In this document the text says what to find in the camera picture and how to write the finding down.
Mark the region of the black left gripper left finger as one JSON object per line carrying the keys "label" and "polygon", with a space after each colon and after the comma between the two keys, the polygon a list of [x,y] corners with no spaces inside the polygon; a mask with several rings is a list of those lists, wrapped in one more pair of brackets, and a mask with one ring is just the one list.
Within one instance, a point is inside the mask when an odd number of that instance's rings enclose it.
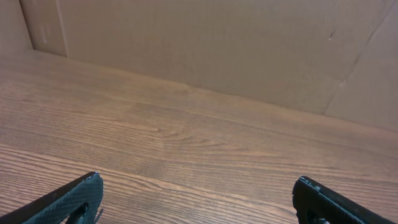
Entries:
{"label": "black left gripper left finger", "polygon": [[103,179],[89,172],[1,217],[1,224],[95,224],[103,209]]}

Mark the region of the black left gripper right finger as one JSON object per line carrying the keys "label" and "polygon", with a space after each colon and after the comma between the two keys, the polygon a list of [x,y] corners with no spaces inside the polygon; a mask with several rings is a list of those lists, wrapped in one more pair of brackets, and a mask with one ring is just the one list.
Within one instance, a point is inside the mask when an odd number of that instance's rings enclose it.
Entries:
{"label": "black left gripper right finger", "polygon": [[296,181],[292,203],[300,224],[394,224],[307,176]]}

